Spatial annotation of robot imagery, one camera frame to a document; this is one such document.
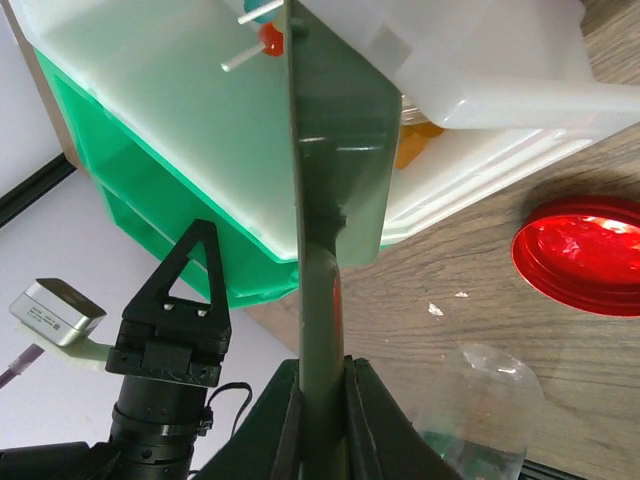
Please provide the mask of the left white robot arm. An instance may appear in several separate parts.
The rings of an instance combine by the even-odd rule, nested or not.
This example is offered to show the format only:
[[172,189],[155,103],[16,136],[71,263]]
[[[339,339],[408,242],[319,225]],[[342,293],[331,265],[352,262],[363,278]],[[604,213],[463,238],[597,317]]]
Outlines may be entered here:
[[[201,249],[206,303],[170,289]],[[212,426],[231,324],[217,229],[195,220],[122,313],[106,370],[122,376],[109,438],[4,449],[4,479],[185,479],[197,437]]]

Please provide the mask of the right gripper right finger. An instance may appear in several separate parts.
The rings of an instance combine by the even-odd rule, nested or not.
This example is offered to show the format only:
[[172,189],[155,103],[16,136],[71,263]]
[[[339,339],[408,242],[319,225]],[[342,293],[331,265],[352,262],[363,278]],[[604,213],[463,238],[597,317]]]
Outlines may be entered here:
[[351,479],[458,479],[413,428],[364,358],[345,358],[346,432]]

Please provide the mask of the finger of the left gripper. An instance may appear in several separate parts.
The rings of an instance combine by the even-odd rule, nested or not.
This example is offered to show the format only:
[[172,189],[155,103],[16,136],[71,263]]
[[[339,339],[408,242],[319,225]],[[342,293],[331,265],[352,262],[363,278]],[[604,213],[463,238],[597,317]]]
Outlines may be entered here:
[[195,220],[125,307],[123,318],[151,325],[228,325],[216,226]]

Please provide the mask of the white candy bin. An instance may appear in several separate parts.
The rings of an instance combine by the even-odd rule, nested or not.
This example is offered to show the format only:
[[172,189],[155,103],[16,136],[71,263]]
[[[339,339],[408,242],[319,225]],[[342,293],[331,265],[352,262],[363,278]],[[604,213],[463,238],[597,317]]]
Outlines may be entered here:
[[[246,1],[15,1],[31,45],[277,259],[296,254],[284,63],[222,62],[257,42]],[[310,11],[445,131],[394,175],[382,239],[448,216],[476,168],[526,160],[527,134],[587,146],[639,119],[594,79],[579,1],[312,1]]]

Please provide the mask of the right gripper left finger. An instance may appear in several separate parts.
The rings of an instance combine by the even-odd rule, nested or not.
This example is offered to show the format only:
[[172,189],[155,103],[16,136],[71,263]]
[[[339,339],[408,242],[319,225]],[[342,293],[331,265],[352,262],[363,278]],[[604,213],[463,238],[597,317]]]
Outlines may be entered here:
[[296,479],[301,465],[303,396],[299,362],[279,366],[239,430],[197,479]]

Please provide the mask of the clear plastic jar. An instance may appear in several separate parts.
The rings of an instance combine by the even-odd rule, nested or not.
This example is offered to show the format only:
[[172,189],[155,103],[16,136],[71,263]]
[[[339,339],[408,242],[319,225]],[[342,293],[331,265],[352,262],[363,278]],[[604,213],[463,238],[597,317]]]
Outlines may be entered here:
[[464,479],[517,479],[545,398],[536,374],[481,344],[449,353],[413,426]]

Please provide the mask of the green double candy bin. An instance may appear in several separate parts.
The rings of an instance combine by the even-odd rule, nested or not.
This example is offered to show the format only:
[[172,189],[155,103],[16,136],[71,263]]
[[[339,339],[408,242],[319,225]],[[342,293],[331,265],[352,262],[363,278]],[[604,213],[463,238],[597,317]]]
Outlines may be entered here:
[[37,61],[81,164],[114,223],[162,260],[196,219],[215,224],[230,308],[277,301],[296,291],[296,262],[279,263],[240,224],[43,53]]

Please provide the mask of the green slotted scoop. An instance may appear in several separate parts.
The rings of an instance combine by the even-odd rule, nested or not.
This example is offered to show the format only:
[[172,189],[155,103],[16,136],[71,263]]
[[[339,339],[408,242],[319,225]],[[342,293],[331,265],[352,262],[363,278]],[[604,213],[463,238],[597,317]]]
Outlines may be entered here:
[[397,88],[299,1],[285,5],[299,267],[300,475],[349,475],[340,263],[380,247]]

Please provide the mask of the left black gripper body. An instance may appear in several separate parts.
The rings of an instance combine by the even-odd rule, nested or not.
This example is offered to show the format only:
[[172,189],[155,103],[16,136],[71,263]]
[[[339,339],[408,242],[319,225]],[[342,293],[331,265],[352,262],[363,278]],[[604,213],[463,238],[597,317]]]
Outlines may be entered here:
[[218,385],[231,340],[227,307],[136,297],[125,307],[109,373],[198,387]]

